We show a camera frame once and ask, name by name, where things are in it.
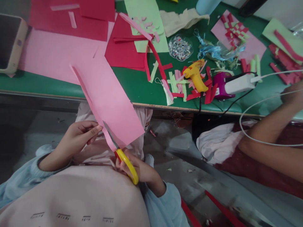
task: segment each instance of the sleeve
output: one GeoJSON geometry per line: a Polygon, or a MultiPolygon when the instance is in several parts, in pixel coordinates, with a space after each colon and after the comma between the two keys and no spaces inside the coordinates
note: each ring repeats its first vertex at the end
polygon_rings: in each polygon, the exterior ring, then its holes
{"type": "Polygon", "coordinates": [[[21,166],[6,182],[0,185],[0,209],[10,202],[18,199],[37,184],[48,177],[66,169],[71,162],[63,169],[45,172],[39,169],[39,163],[53,151],[50,144],[40,147],[37,156],[21,166]]]}
{"type": "Polygon", "coordinates": [[[180,193],[173,184],[166,183],[166,192],[160,198],[148,189],[145,205],[151,227],[189,227],[187,217],[181,207],[180,193]]]}

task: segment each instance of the table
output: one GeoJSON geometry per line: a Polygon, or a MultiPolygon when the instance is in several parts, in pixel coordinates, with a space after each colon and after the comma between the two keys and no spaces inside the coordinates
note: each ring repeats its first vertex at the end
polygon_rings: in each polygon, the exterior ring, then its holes
{"type": "MultiPolygon", "coordinates": [[[[13,15],[20,15],[25,19],[29,17],[29,4],[30,1],[20,1],[20,9],[16,6],[16,2],[14,1],[14,7],[11,6],[11,1],[5,0],[5,7],[0,7],[0,12],[9,13],[13,15]]],[[[163,1],[157,0],[158,6],[160,10],[175,11],[176,13],[182,13],[184,9],[194,8],[196,5],[196,1],[180,1],[179,3],[174,3],[172,1],[163,1]]],[[[126,13],[126,8],[124,1],[116,2],[117,12],[126,13]]],[[[238,15],[238,9],[233,8],[224,3],[220,3],[218,7],[211,14],[211,19],[209,25],[207,25],[206,20],[202,20],[198,22],[196,25],[191,28],[185,30],[182,29],[180,33],[189,37],[193,43],[194,53],[191,55],[189,59],[184,62],[179,62],[175,58],[172,58],[169,53],[159,53],[161,62],[163,65],[172,63],[173,68],[182,70],[184,65],[189,66],[191,63],[188,61],[197,60],[198,46],[199,41],[193,35],[193,31],[195,28],[199,29],[200,35],[203,36],[203,33],[206,33],[206,39],[216,43],[217,38],[210,32],[211,28],[217,22],[218,18],[223,14],[223,12],[228,9],[233,15],[235,15],[239,21],[241,21],[245,27],[248,27],[249,30],[257,37],[261,42],[263,42],[266,46],[270,44],[269,40],[267,40],[264,36],[261,35],[263,29],[267,25],[267,21],[257,18],[257,17],[248,17],[243,18],[238,15]]],[[[149,55],[149,67],[150,70],[153,68],[153,63],[155,62],[155,57],[153,54],[149,55]]],[[[272,73],[272,69],[269,67],[269,64],[273,62],[273,58],[271,56],[271,52],[269,49],[263,55],[261,61],[261,73],[263,75],[272,73]]],[[[213,61],[208,60],[207,65],[211,68],[215,67],[215,63],[213,61]]],[[[156,83],[149,83],[147,81],[146,73],[126,68],[113,67],[113,71],[120,81],[122,87],[124,88],[127,96],[130,101],[135,106],[147,107],[147,108],[159,108],[159,109],[167,109],[167,110],[179,110],[179,111],[197,111],[199,108],[199,99],[193,99],[187,102],[183,102],[182,98],[174,99],[174,104],[171,106],[166,105],[165,94],[161,85],[156,83]]],[[[237,70],[234,70],[235,74],[241,73],[241,67],[238,67],[237,70]]],[[[156,77],[160,77],[159,71],[156,73],[156,77]]],[[[280,78],[276,75],[269,76],[264,79],[263,83],[259,83],[253,92],[239,100],[235,103],[229,110],[228,114],[241,114],[244,110],[246,110],[252,104],[263,100],[265,98],[276,95],[277,93],[284,90],[286,86],[280,80],[280,78]]],[[[39,96],[39,97],[52,97],[52,98],[60,98],[60,99],[72,99],[72,100],[85,100],[85,96],[82,92],[82,89],[79,85],[67,83],[64,81],[55,80],[52,78],[44,77],[41,75],[36,75],[33,73],[25,72],[18,70],[15,77],[12,79],[7,77],[6,75],[0,74],[0,93],[5,94],[19,94],[25,96],[39,96]]],[[[225,100],[223,102],[219,102],[214,100],[211,104],[202,105],[202,111],[205,113],[214,113],[220,114],[224,110],[226,110],[230,104],[238,97],[240,97],[243,93],[237,94],[235,98],[225,100]]],[[[247,114],[248,115],[267,115],[276,107],[281,104],[280,98],[274,98],[263,102],[259,105],[251,108],[247,114]]],[[[303,114],[299,114],[296,116],[297,119],[303,119],[303,114]]]]}

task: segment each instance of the yellow scissors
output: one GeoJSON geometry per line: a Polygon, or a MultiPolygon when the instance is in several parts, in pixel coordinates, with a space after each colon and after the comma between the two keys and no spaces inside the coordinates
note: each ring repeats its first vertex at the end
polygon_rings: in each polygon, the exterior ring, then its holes
{"type": "Polygon", "coordinates": [[[127,165],[127,167],[129,168],[129,170],[132,174],[132,176],[128,175],[129,178],[131,178],[134,185],[137,185],[138,182],[139,182],[139,178],[138,178],[138,174],[137,174],[134,166],[132,165],[132,163],[130,162],[128,157],[124,154],[124,152],[119,148],[119,146],[115,142],[115,140],[114,140],[114,138],[113,138],[113,136],[110,132],[110,128],[108,127],[108,125],[105,123],[105,121],[103,121],[103,123],[104,123],[104,126],[105,126],[106,130],[108,131],[108,134],[110,135],[110,138],[111,138],[113,144],[116,147],[115,156],[119,159],[120,163],[121,163],[121,160],[123,160],[125,162],[125,164],[127,165]]]}

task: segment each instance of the plastic container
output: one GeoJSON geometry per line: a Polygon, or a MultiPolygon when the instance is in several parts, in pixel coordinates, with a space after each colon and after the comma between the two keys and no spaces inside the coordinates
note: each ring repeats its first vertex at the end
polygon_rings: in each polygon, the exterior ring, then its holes
{"type": "Polygon", "coordinates": [[[185,61],[193,53],[193,43],[181,34],[173,36],[168,43],[169,54],[179,61],[185,61]]]}
{"type": "Polygon", "coordinates": [[[221,0],[198,0],[196,11],[199,15],[210,15],[220,2],[221,0]]]}

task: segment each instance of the child's arm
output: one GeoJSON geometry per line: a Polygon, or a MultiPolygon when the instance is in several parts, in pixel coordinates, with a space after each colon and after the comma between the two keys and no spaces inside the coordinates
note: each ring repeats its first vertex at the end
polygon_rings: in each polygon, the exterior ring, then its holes
{"type": "MultiPolygon", "coordinates": [[[[133,156],[127,149],[123,150],[135,167],[139,181],[146,182],[148,191],[145,195],[145,205],[151,227],[158,226],[189,226],[186,215],[181,207],[181,196],[178,189],[170,183],[164,183],[157,171],[133,156]]],[[[153,160],[151,155],[146,159],[153,160]]],[[[116,161],[118,170],[131,174],[124,162],[116,161]]]]}

